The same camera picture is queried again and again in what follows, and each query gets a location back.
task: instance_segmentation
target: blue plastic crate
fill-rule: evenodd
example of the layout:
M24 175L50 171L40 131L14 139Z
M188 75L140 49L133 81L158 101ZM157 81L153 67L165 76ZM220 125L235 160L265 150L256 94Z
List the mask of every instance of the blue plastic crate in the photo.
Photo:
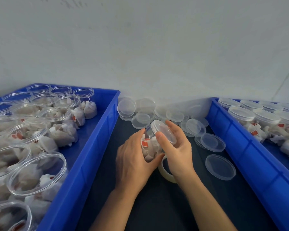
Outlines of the blue plastic crate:
M59 149L66 158L69 174L37 231L74 231L76 228L119 116L117 105L120 91L93 89L98 115L86 120L85 125L77 130L77 143Z
M276 145L258 142L217 101L212 98L206 117L210 127L225 141L228 154L276 226L289 230L289 157Z

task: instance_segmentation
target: tape roll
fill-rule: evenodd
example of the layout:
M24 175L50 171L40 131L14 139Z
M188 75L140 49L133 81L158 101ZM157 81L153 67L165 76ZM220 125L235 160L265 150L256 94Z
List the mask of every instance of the tape roll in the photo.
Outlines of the tape roll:
M164 158L162 159L162 162L161 164L158 166L158 171L161 173L161 175L169 182L172 182L172 183L177 183L176 180L174 179L174 177L169 174L165 169L164 169L164 166L163 166L163 161L167 159L167 156L165 155Z

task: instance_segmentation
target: hand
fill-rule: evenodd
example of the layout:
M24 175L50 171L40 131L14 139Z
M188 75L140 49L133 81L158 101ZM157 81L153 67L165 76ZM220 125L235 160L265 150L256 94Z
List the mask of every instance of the hand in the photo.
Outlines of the hand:
M118 148L116 158L116 189L137 196L150 175L161 163L164 154L146 162L141 150L141 137L145 129L133 134Z
M157 132L155 136L166 153L168 166L172 175L176 181L180 181L180 179L184 179L195 173L192 160L192 146L180 127L168 120L166 124L176 136L176 144L173 146L162 132Z

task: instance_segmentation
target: dark work surface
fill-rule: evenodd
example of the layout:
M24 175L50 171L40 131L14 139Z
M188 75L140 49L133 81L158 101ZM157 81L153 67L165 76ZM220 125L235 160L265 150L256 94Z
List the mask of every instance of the dark work surface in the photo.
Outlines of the dark work surface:
M108 195L114 189L117 148L137 131L131 122L118 118L79 219L77 231L89 229ZM211 128L207 127L207 133L213 133ZM230 181L220 180L206 169L205 160L210 154L221 155L233 163L227 152L215 153L205 150L194 142L193 137L187 138L192 144L193 165L196 173L235 227L238 230L248 231L278 230L237 168L236 176ZM168 182L158 170L155 170L138 195L125 230L198 229L181 189L177 184Z

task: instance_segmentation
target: right hand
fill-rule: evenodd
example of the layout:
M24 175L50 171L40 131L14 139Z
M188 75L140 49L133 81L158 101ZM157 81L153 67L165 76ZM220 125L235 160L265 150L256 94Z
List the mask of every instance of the right hand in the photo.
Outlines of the right hand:
M180 127L168 120L166 124L177 138L176 144L173 146L162 132L157 132L155 136L165 151L172 175L179 181L195 173L192 160L192 146Z

